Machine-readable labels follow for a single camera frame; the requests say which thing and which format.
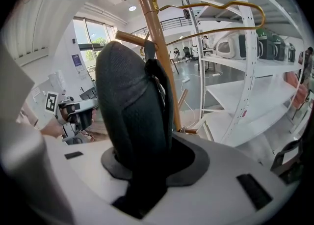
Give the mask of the green kettle appliance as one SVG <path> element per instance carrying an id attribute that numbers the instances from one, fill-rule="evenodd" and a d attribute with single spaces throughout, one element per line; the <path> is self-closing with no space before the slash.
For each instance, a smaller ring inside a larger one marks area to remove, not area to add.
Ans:
<path id="1" fill-rule="evenodd" d="M 285 60 L 285 47 L 286 47 L 284 40 L 276 34 L 273 35 L 273 40 L 274 40 L 274 46 L 275 46 L 274 59 L 277 61 L 284 61 Z"/>
<path id="2" fill-rule="evenodd" d="M 259 28 L 256 30 L 259 39 L 259 58 L 273 60 L 275 54 L 274 38 L 270 31 Z"/>
<path id="3" fill-rule="evenodd" d="M 286 57 L 288 62 L 295 62 L 296 49 L 292 43 L 286 42 Z"/>

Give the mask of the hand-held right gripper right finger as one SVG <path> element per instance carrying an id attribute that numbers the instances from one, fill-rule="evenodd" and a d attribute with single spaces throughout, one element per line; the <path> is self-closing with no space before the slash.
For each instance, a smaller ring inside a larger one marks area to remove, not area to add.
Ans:
<path id="1" fill-rule="evenodd" d="M 47 136 L 45 143 L 53 172 L 68 199 L 75 225 L 259 225 L 287 202 L 297 185 L 286 185 L 268 168 L 241 151 L 196 135 L 180 134 L 209 155 L 208 171 L 192 186 L 169 188 L 143 219 L 114 208 L 127 183 L 103 168 L 100 158 L 108 141 L 64 145 Z M 271 196 L 256 210 L 237 177 L 252 175 Z"/>

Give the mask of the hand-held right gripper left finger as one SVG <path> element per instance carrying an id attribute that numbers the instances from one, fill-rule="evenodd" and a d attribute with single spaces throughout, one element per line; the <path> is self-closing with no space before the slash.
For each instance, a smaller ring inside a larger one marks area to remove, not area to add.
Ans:
<path id="1" fill-rule="evenodd" d="M 16 121 L 32 86 L 0 43 L 0 224 L 73 225 L 43 135 Z"/>

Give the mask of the large glass window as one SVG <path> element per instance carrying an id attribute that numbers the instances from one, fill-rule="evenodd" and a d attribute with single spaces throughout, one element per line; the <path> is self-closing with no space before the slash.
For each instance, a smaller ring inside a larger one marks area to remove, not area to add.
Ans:
<path id="1" fill-rule="evenodd" d="M 78 17 L 73 19 L 73 23 L 79 45 L 100 44 L 102 47 L 115 39 L 114 26 Z"/>

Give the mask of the white appliance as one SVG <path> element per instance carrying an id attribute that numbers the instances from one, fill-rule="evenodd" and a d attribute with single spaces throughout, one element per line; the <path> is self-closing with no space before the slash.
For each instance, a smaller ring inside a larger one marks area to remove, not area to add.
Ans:
<path id="1" fill-rule="evenodd" d="M 246 59 L 246 37 L 240 31 L 230 33 L 215 44 L 215 54 L 219 57 L 234 60 Z"/>

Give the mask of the white metal shelf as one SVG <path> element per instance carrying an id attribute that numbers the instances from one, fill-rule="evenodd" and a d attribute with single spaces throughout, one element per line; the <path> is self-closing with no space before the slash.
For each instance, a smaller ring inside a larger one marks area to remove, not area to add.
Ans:
<path id="1" fill-rule="evenodd" d="M 185 5 L 213 2 L 217 5 L 233 0 L 183 0 Z M 278 36 L 307 37 L 297 6 L 292 0 L 238 0 L 260 6 L 266 16 L 264 28 Z M 201 6 L 197 15 L 191 15 L 194 28 L 200 21 L 225 22 L 225 27 L 254 27 L 260 24 L 262 16 L 254 8 L 232 5 L 227 9 Z M 234 60 L 215 54 L 215 44 L 222 37 L 240 31 L 246 37 L 246 59 Z M 207 137 L 214 142 L 239 146 L 263 133 L 288 111 L 286 101 L 293 101 L 298 88 L 287 83 L 283 74 L 303 70 L 297 61 L 266 60 L 259 58 L 259 39 L 254 30 L 235 30 L 212 33 L 214 44 L 210 55 L 199 51 L 201 69 L 201 97 L 210 93 L 220 104 L 219 109 L 204 107 L 201 100 L 199 120 L 188 127 L 204 128 Z"/>

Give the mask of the brown wooden coat rack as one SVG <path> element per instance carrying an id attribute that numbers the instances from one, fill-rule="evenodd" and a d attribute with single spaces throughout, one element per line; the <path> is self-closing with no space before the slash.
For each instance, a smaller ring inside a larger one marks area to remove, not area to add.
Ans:
<path id="1" fill-rule="evenodd" d="M 153 2 L 152 0 L 138 0 L 140 7 L 142 9 L 144 19 L 146 21 L 148 31 L 150 33 L 150 37 L 152 39 L 152 42 L 155 45 L 156 48 L 156 54 L 157 59 L 160 61 L 162 67 L 164 68 L 168 78 L 169 83 L 171 85 L 171 90 L 173 94 L 173 100 L 174 100 L 174 124 L 175 124 L 175 130 L 178 132 L 188 133 L 188 134 L 196 134 L 198 130 L 196 129 L 190 129 L 185 128 L 181 125 L 181 119 L 180 119 L 180 106 L 182 102 L 184 101 L 188 90 L 185 89 L 180 97 L 180 99 L 177 98 L 176 94 L 176 88 L 175 88 L 175 81 L 173 77 L 173 72 L 170 64 L 170 57 L 169 53 L 167 51 L 167 46 L 165 43 L 164 35 L 162 28 L 160 26 L 160 21 L 158 18 L 158 13 L 153 8 Z"/>

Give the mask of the person's left forearm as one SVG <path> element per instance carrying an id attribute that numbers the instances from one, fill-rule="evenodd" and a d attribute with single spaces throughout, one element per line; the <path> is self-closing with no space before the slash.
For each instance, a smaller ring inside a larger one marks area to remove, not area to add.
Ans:
<path id="1" fill-rule="evenodd" d="M 57 121 L 56 118 L 52 118 L 47 125 L 40 130 L 42 135 L 58 138 L 64 134 L 63 126 Z"/>

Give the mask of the person's left hand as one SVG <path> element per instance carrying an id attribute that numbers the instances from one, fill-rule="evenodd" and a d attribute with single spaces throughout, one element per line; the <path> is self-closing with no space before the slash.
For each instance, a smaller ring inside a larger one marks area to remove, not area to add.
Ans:
<path id="1" fill-rule="evenodd" d="M 62 118 L 68 122 L 70 115 L 73 114 L 75 112 L 75 106 L 74 105 L 67 105 L 63 108 L 60 109 Z"/>

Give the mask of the black mezzanine railing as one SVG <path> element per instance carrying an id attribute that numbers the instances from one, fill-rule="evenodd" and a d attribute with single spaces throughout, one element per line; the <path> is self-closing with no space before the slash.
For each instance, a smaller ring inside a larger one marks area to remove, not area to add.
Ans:
<path id="1" fill-rule="evenodd" d="M 185 27 L 192 25 L 191 19 L 187 19 L 185 17 L 177 17 L 168 20 L 164 20 L 160 22 L 160 26 L 163 31 L 173 28 Z M 148 27 L 140 28 L 131 34 L 133 35 L 146 35 L 148 33 Z"/>

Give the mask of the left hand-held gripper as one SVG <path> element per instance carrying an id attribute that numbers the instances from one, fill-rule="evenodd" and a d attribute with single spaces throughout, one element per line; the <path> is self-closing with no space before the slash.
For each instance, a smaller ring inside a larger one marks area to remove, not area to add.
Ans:
<path id="1" fill-rule="evenodd" d="M 66 122 L 61 115 L 60 109 L 67 106 L 74 105 L 75 112 L 70 115 L 69 121 Z M 72 97 L 61 96 L 57 92 L 48 91 L 45 103 L 45 111 L 52 113 L 52 118 L 56 118 L 57 121 L 63 126 L 64 134 L 63 141 L 69 141 L 73 139 L 79 132 L 79 130 L 85 130 L 93 122 L 93 111 L 90 109 L 96 109 L 98 107 L 97 99 L 88 99 L 75 102 Z"/>

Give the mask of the purple wall poster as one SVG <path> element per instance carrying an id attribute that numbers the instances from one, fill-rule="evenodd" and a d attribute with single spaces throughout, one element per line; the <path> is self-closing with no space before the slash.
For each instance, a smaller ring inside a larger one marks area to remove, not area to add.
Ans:
<path id="1" fill-rule="evenodd" d="M 72 57 L 72 61 L 74 63 L 74 66 L 75 66 L 77 72 L 78 73 L 82 72 L 84 70 L 84 66 L 83 66 L 83 64 L 81 62 L 81 59 L 80 59 L 79 55 L 78 54 L 71 55 L 71 57 Z"/>

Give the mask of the black office chair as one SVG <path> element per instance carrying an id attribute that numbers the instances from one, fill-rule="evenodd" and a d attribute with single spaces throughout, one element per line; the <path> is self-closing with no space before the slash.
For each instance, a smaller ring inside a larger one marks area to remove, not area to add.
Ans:
<path id="1" fill-rule="evenodd" d="M 286 184 L 301 181 L 314 163 L 314 109 L 308 113 L 309 117 L 303 119 L 305 125 L 299 125 L 304 131 L 301 137 L 287 143 L 276 154 L 270 169 Z"/>

